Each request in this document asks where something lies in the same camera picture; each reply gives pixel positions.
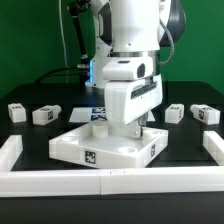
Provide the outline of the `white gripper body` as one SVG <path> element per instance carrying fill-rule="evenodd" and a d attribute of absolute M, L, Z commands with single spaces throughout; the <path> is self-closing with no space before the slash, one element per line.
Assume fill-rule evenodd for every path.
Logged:
<path fill-rule="evenodd" d="M 103 68 L 107 120 L 126 125 L 162 101 L 162 80 L 151 57 L 112 57 Z"/>

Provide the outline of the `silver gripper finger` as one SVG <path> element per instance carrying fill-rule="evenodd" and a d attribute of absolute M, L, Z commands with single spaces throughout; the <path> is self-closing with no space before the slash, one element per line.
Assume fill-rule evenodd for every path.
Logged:
<path fill-rule="evenodd" d="M 131 124 L 131 136 L 133 138 L 139 138 L 141 136 L 141 126 L 137 120 L 134 120 Z"/>

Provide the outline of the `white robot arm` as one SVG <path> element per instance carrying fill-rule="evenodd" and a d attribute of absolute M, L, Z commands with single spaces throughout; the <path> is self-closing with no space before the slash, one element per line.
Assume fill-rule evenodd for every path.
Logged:
<path fill-rule="evenodd" d="M 91 0 L 96 50 L 86 85 L 104 95 L 109 132 L 138 138 L 163 98 L 162 47 L 185 31 L 181 0 Z"/>

